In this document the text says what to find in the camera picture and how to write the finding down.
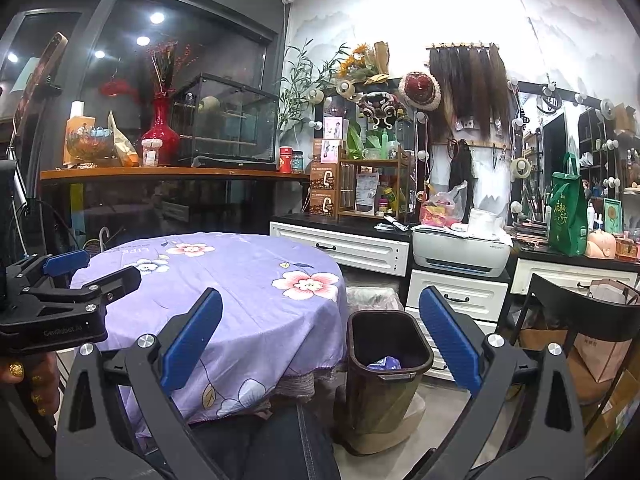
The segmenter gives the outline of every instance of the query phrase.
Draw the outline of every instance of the hair extension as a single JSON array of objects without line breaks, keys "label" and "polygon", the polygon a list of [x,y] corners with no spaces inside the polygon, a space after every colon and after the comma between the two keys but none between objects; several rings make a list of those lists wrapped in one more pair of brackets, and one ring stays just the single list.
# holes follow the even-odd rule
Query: hair extension
[{"label": "hair extension", "polygon": [[442,111],[444,118],[449,125],[449,129],[453,130],[456,124],[456,111],[453,106],[453,92],[451,91],[451,60],[449,57],[449,49],[440,49],[440,65],[442,67],[442,80],[444,81],[444,90],[442,92]]},{"label": "hair extension", "polygon": [[449,190],[459,186],[466,180],[466,202],[465,202],[465,215],[462,219],[463,223],[467,223],[469,220],[469,212],[474,206],[474,187],[476,181],[473,174],[473,158],[471,157],[471,150],[468,144],[464,140],[458,141],[458,152],[451,161],[450,173],[449,173]]},{"label": "hair extension", "polygon": [[494,90],[494,106],[498,115],[500,115],[500,122],[502,123],[502,131],[508,132],[509,125],[511,124],[511,118],[509,115],[509,90],[507,88],[507,73],[504,69],[504,63],[498,53],[498,47],[495,43],[491,44],[489,49],[489,63],[491,64],[492,72],[492,88]]},{"label": "hair extension", "polygon": [[458,92],[462,100],[462,116],[469,117],[473,113],[471,101],[471,65],[469,60],[469,49],[461,46],[458,49],[458,59],[460,60],[461,84]]},{"label": "hair extension", "polygon": [[440,106],[433,112],[429,112],[429,137],[432,142],[441,142],[449,136],[450,123],[447,121],[445,110],[452,107],[451,103],[451,87],[446,79],[443,66],[442,56],[437,48],[432,48],[429,52],[429,70],[431,75],[440,83],[440,92],[442,100]]},{"label": "hair extension", "polygon": [[493,71],[491,70],[491,63],[489,62],[489,55],[484,48],[481,48],[478,54],[480,55],[482,74],[484,75],[487,97],[489,99],[489,110],[491,111],[491,117],[495,120],[500,116],[500,110],[497,108],[497,102],[495,99],[494,76]]},{"label": "hair extension", "polygon": [[471,64],[472,96],[474,108],[474,120],[480,125],[480,136],[483,139],[491,137],[491,109],[489,95],[486,90],[486,81],[482,73],[482,61],[476,48],[469,51]]},{"label": "hair extension", "polygon": [[453,95],[453,107],[457,117],[466,117],[468,113],[465,109],[464,79],[460,56],[456,48],[449,49],[449,60],[451,65],[451,94]]}]

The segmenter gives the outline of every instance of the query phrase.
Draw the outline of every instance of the hand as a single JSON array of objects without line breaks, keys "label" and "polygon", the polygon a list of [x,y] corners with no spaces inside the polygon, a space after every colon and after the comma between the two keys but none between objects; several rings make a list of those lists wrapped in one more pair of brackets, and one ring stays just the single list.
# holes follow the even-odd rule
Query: hand
[{"label": "hand", "polygon": [[[24,366],[18,359],[0,359],[0,383],[18,384],[24,380]],[[53,415],[60,406],[60,372],[56,353],[43,354],[38,364],[27,372],[31,384],[31,400],[40,415]]]}]

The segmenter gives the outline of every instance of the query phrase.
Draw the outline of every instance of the jeans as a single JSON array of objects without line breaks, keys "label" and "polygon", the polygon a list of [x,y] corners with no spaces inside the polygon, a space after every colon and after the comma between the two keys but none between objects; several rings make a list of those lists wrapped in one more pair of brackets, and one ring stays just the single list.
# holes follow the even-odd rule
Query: jeans
[{"label": "jeans", "polygon": [[[277,410],[269,420],[239,415],[194,424],[191,431],[229,480],[340,480],[331,440],[301,405]],[[164,463],[158,453],[147,459]]]}]

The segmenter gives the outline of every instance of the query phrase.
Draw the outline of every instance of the green shopping bag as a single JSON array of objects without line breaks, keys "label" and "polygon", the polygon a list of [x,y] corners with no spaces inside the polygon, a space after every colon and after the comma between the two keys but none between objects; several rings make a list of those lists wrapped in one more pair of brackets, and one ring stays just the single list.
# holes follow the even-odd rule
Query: green shopping bag
[{"label": "green shopping bag", "polygon": [[565,154],[562,164],[568,160],[571,160],[571,173],[556,171],[551,176],[549,246],[567,256],[580,256],[587,248],[587,199],[575,155]]}]

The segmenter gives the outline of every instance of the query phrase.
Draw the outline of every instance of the purple tablecloth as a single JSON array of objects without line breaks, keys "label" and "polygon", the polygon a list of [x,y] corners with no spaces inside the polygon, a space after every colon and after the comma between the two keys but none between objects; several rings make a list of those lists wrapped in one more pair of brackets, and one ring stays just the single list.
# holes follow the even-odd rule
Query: purple tablecloth
[{"label": "purple tablecloth", "polygon": [[[72,287],[126,266],[142,284],[108,307],[109,338],[98,346],[130,346],[188,311],[208,286],[223,299],[222,321],[187,385],[173,394],[189,422],[256,405],[283,376],[332,368],[346,354],[348,316],[338,265],[322,251],[286,238],[195,233],[137,240],[92,258]],[[127,412],[146,433],[135,398]]]}]

